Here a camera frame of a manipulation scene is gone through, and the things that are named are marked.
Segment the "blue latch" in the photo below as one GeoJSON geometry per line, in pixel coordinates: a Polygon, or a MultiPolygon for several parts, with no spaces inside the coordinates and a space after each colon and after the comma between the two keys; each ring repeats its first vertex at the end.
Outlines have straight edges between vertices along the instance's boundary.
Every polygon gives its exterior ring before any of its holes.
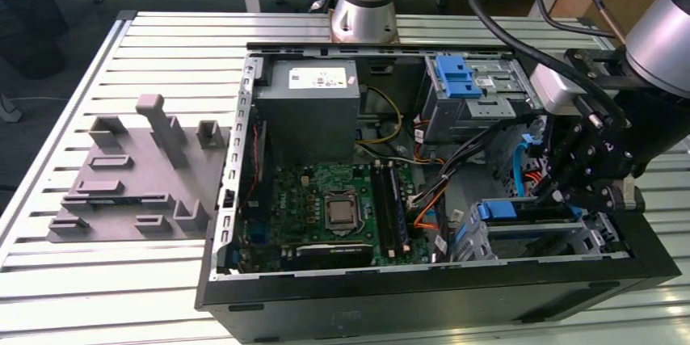
{"type": "Polygon", "coordinates": [[[482,90],[474,84],[473,70],[459,56],[438,56],[435,58],[437,73],[439,74],[446,96],[451,99],[478,99],[482,90]]]}
{"type": "Polygon", "coordinates": [[[490,219],[506,219],[518,218],[515,213],[514,203],[510,201],[486,201],[479,204],[479,216],[482,220],[490,219]]]}
{"type": "Polygon", "coordinates": [[[523,133],[522,138],[525,140],[525,143],[527,143],[529,145],[542,145],[542,140],[538,140],[534,137],[531,137],[529,133],[523,133]]]}

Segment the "motherboard chip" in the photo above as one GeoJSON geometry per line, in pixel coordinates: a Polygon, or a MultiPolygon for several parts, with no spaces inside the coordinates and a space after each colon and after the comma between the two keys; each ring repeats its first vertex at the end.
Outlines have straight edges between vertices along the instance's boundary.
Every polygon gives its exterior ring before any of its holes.
{"type": "Polygon", "coordinates": [[[360,220],[356,191],[327,191],[323,203],[326,206],[326,229],[339,236],[346,236],[356,228],[360,220]]]}
{"type": "Polygon", "coordinates": [[[331,201],[327,206],[331,224],[351,224],[355,221],[355,203],[352,201],[331,201]]]}

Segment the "ram slot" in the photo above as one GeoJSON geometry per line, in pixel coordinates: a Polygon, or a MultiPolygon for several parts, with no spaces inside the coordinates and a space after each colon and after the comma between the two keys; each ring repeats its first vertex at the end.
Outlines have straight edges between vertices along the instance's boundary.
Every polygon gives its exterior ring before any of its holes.
{"type": "Polygon", "coordinates": [[[393,205],[393,191],[390,186],[390,173],[386,166],[374,164],[371,169],[371,187],[374,195],[374,214],[379,226],[379,246],[383,256],[395,257],[398,235],[395,225],[395,214],[393,205]]]}
{"type": "Polygon", "coordinates": [[[410,237],[407,236],[407,222],[406,222],[406,208],[402,202],[402,192],[401,192],[401,179],[398,178],[398,171],[395,167],[389,165],[389,174],[390,174],[390,185],[394,194],[393,204],[395,210],[395,225],[398,231],[398,242],[401,242],[398,248],[403,253],[410,252],[410,237]]]}

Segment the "orange wire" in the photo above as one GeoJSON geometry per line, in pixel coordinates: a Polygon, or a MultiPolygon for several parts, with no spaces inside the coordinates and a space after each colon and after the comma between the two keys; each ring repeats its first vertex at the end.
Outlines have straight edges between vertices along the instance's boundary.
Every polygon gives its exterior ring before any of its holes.
{"type": "Polygon", "coordinates": [[[419,213],[419,216],[418,216],[418,218],[415,219],[415,221],[413,223],[415,228],[423,228],[423,226],[421,227],[419,225],[431,226],[431,224],[421,224],[419,222],[423,219],[423,215],[427,213],[427,211],[431,209],[431,207],[434,206],[434,204],[439,200],[439,198],[443,195],[443,192],[446,191],[447,187],[449,187],[449,185],[446,185],[441,189],[439,193],[434,196],[434,198],[431,199],[430,203],[427,204],[427,206],[423,208],[422,212],[419,213]]]}

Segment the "metal slotted surface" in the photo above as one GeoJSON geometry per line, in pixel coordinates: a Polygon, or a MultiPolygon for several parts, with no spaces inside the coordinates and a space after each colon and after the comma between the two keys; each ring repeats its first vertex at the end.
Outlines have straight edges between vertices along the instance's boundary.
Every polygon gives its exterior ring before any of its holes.
{"type": "MultiPolygon", "coordinates": [[[[549,52],[598,48],[590,38],[531,19],[501,19],[515,36],[549,52]]],[[[498,44],[475,18],[401,16],[402,42],[498,44]]],[[[139,13],[118,21],[17,195],[0,218],[1,345],[235,343],[194,310],[204,242],[51,244],[48,222],[92,144],[98,114],[146,127],[134,106],[142,93],[166,96],[183,125],[232,125],[244,44],[327,42],[322,15],[139,13]]],[[[690,156],[678,145],[638,180],[647,218],[683,273],[690,272],[690,156]]],[[[502,326],[328,340],[324,343],[687,343],[690,276],[627,293],[550,326],[502,326]]]]}

